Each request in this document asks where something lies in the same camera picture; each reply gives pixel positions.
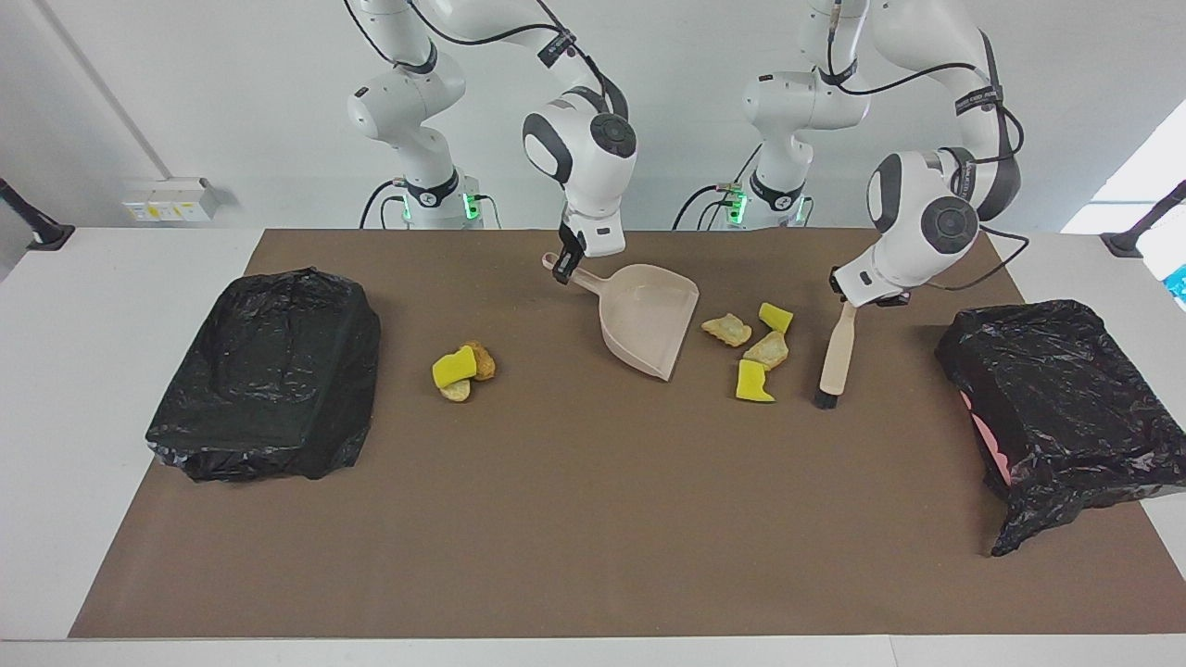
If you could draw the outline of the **beige hand brush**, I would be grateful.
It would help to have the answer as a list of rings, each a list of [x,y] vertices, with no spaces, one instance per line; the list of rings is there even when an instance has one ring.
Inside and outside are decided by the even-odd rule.
[[[839,405],[839,398],[844,394],[854,350],[856,315],[857,307],[852,301],[841,304],[839,320],[827,342],[820,385],[814,394],[814,405],[818,409],[834,409]]]

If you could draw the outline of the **beige plastic dustpan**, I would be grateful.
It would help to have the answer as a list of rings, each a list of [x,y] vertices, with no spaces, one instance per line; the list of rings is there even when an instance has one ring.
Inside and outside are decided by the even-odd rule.
[[[699,304],[699,285],[650,263],[631,263],[611,277],[574,269],[569,280],[598,297],[604,343],[616,358],[668,383]]]

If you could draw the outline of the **pink plastic bin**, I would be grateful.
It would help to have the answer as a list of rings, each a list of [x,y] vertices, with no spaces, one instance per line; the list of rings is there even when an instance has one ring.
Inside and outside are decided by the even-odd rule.
[[[1005,488],[1009,488],[1012,485],[1010,460],[1005,455],[1003,449],[1000,447],[999,440],[991,428],[974,409],[973,401],[967,396],[967,393],[961,390],[959,398],[965,402],[967,414],[971,418],[978,442],[982,443],[983,451],[988,455],[987,460],[990,462],[988,463],[988,469],[990,469],[991,474],[996,474],[996,477],[1003,482]]]

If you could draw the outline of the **loose black trash bag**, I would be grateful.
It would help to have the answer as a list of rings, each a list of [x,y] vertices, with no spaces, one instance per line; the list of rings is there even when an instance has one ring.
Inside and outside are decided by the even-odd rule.
[[[1005,504],[991,555],[1085,510],[1186,493],[1186,430],[1088,305],[962,309],[935,356],[1010,460],[1005,488],[967,414],[984,485]]]

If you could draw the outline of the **taut black trash bag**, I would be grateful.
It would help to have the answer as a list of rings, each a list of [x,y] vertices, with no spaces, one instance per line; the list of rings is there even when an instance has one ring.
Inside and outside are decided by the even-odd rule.
[[[145,443],[192,481],[321,479],[372,428],[382,323],[359,282],[319,269],[242,277],[221,292]]]

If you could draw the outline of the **brown table mat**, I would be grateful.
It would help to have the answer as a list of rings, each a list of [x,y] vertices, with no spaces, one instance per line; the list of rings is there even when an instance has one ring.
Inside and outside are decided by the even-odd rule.
[[[1178,634],[1182,580],[1143,507],[990,555],[1003,503],[933,350],[1007,277],[868,309],[837,409],[812,404],[827,274],[874,231],[632,233],[586,260],[699,282],[696,320],[795,313],[774,404],[693,329],[669,383],[619,362],[553,231],[264,231],[250,273],[347,277],[380,315],[372,428],[323,479],[195,483],[151,464],[74,637]],[[476,339],[454,404],[431,367]]]

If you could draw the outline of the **white wall socket box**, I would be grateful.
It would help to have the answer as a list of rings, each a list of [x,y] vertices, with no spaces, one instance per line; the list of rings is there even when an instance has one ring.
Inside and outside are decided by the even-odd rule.
[[[208,178],[173,177],[126,182],[119,202],[136,222],[209,223],[219,211],[219,193]]]

